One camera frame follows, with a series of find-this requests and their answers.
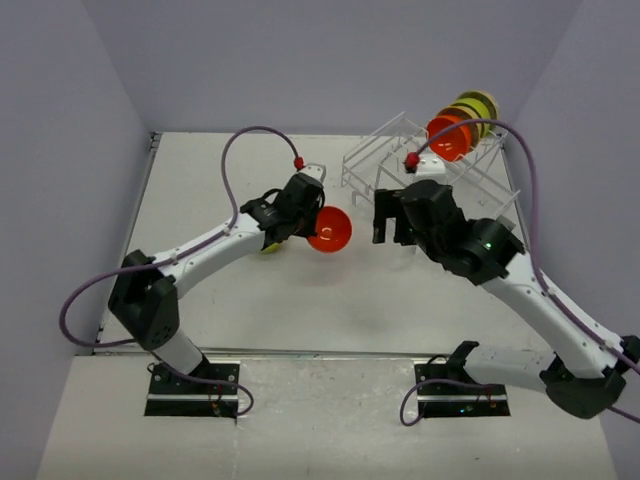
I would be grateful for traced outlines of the lime green bowl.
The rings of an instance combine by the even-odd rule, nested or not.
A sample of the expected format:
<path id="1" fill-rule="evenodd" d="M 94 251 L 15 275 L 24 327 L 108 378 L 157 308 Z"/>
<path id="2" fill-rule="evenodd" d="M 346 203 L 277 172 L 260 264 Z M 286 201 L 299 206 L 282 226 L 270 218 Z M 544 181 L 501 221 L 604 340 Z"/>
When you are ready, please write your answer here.
<path id="1" fill-rule="evenodd" d="M 278 252 L 282 247 L 283 247 L 283 243 L 282 242 L 276 242 L 276 243 L 273 243 L 273 244 L 263 248 L 260 251 L 260 253 L 262 255 L 273 254 L 273 253 Z"/>

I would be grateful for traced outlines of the orange bowl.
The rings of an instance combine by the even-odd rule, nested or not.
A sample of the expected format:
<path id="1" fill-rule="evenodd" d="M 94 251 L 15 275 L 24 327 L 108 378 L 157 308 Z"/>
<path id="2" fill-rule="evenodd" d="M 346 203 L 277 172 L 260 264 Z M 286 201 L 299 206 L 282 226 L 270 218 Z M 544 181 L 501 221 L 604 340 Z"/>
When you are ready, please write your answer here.
<path id="1" fill-rule="evenodd" d="M 472 130 L 467 125 L 457 127 L 434 140 L 438 133 L 461 121 L 462 118 L 457 115 L 443 114 L 434 117 L 426 125 L 426 132 L 430 141 L 429 148 L 443 160 L 454 162 L 464 157 L 471 149 L 473 136 Z"/>
<path id="2" fill-rule="evenodd" d="M 335 206 L 324 206 L 318 213 L 315 235 L 307 238 L 316 251 L 333 254 L 343 250 L 351 240 L 353 227 L 349 216 Z"/>

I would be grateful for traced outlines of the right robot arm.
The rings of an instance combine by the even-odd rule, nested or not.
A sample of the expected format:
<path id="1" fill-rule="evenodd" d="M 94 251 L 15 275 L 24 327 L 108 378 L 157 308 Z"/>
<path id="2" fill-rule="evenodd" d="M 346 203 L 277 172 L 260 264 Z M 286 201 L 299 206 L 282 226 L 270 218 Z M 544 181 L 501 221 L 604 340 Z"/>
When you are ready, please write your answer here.
<path id="1" fill-rule="evenodd" d="M 440 383 L 467 393 L 510 385 L 546 395 L 564 412 L 591 419 L 616 409 L 624 375 L 639 366 L 639 339 L 598 324 L 545 278 L 524 244 L 498 220 L 468 219 L 452 188 L 420 180 L 374 194 L 373 241 L 418 246 L 433 262 L 492 294 L 544 341 L 543 352 L 464 341 L 449 356 Z"/>

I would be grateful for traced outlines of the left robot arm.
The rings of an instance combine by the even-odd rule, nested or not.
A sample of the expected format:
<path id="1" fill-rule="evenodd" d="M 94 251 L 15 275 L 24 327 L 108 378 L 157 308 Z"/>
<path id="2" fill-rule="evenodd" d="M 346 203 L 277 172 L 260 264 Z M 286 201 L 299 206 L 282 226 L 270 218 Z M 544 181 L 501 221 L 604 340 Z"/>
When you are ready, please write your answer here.
<path id="1" fill-rule="evenodd" d="M 239 207 L 225 223 L 170 250 L 148 256 L 129 253 L 108 300 L 110 313 L 143 350 L 172 371 L 183 391 L 195 393 L 208 379 L 204 353 L 182 331 L 179 301 L 193 287 L 229 264 L 291 236 L 316 234 L 324 206 L 326 169 L 312 164 Z"/>

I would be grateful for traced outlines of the white cutlery holder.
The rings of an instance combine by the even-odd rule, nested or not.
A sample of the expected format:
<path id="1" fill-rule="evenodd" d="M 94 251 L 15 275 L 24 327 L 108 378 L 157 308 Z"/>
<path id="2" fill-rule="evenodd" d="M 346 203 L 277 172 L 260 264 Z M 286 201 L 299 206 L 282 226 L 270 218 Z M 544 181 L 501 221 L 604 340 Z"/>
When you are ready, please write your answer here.
<path id="1" fill-rule="evenodd" d="M 497 218 L 497 221 L 509 231 L 513 231 L 516 226 L 516 224 L 512 220 L 503 215 L 500 215 Z"/>

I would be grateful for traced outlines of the olive green bowl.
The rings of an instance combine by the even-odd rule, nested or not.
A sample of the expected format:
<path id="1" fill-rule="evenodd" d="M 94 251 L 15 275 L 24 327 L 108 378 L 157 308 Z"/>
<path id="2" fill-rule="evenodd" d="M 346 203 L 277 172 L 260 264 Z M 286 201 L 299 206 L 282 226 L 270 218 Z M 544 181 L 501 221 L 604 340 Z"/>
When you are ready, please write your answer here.
<path id="1" fill-rule="evenodd" d="M 451 104 L 451 107 L 457 107 L 464 110 L 471 118 L 474 119 L 493 119 L 489 107 L 482 100 L 473 97 L 464 97 L 457 99 Z M 489 131 L 489 125 L 484 123 L 476 123 L 475 126 L 479 130 L 479 138 L 484 138 Z"/>

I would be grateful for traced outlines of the rear tan bowl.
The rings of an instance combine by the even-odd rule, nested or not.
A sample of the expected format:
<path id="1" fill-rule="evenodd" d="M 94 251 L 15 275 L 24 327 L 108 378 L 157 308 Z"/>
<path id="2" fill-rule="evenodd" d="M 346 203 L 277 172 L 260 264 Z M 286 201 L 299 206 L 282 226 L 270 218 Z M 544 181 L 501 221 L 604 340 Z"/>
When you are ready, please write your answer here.
<path id="1" fill-rule="evenodd" d="M 491 110 L 491 113 L 493 116 L 492 120 L 497 120 L 499 118 L 499 106 L 495 98 L 489 93 L 484 91 L 478 91 L 478 90 L 470 90 L 460 94 L 457 97 L 457 99 L 464 98 L 464 97 L 473 97 L 473 98 L 482 100 Z"/>

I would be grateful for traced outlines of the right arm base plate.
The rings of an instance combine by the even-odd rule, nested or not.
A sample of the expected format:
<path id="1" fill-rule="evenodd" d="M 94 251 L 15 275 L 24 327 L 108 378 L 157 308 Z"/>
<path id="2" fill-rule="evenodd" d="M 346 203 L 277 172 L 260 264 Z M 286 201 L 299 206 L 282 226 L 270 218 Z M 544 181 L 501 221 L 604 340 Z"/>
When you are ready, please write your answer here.
<path id="1" fill-rule="evenodd" d="M 445 363 L 415 363 L 417 384 L 435 378 L 450 378 L 464 386 L 429 384 L 417 392 L 420 418 L 479 418 L 509 417 L 511 415 L 506 388 L 502 385 L 485 389 L 475 388 L 475 383 L 465 376 L 450 374 Z"/>

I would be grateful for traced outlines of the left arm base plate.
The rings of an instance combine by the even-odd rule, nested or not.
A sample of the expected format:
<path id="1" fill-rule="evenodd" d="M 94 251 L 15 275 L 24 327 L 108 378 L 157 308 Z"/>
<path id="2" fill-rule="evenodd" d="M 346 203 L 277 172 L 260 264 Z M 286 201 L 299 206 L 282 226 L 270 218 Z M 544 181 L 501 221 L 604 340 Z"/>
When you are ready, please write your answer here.
<path id="1" fill-rule="evenodd" d="M 237 388 L 188 382 L 161 364 L 150 364 L 145 417 L 231 418 L 239 411 Z"/>

